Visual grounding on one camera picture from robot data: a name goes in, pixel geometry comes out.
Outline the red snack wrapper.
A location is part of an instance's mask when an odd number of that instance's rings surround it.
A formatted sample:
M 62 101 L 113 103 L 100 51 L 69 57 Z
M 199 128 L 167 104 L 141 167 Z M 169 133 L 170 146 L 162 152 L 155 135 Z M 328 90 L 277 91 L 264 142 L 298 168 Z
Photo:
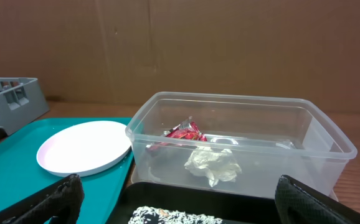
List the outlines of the red snack wrapper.
M 196 122 L 192 120 L 192 116 L 188 117 L 169 131 L 164 132 L 163 136 L 166 138 L 207 141 L 206 135 L 200 131 Z M 161 147 L 168 145 L 168 142 L 159 142 L 147 145 L 145 149 L 149 153 L 155 153 L 158 152 Z

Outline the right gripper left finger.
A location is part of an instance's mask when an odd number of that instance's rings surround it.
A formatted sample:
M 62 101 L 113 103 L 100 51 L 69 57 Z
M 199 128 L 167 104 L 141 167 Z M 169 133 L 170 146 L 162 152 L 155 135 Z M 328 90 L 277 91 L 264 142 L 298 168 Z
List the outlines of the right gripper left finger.
M 75 224 L 84 197 L 80 176 L 70 174 L 0 211 L 0 224 Z

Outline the white tissue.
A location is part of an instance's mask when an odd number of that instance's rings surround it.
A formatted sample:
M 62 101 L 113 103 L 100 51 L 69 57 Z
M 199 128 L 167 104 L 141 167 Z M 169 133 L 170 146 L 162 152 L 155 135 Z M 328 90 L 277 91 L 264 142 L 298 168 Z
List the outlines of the white tissue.
M 215 187 L 219 182 L 235 182 L 242 173 L 242 168 L 230 149 L 216 152 L 210 147 L 198 147 L 194 150 L 184 168 L 192 175 L 206 177 L 210 187 Z

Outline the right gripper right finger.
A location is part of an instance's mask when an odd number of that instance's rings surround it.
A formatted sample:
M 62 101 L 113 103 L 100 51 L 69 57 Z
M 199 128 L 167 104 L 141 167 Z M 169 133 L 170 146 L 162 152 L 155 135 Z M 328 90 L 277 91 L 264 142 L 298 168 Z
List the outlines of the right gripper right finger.
M 278 180 L 275 205 L 282 223 L 360 224 L 360 213 L 289 175 Z

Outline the white rice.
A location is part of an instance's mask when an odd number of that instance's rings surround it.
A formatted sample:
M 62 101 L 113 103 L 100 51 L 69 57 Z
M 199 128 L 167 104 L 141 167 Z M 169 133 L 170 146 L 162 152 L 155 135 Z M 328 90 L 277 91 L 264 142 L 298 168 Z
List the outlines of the white rice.
M 205 214 L 195 215 L 177 210 L 138 207 L 128 224 L 223 224 L 223 219 Z

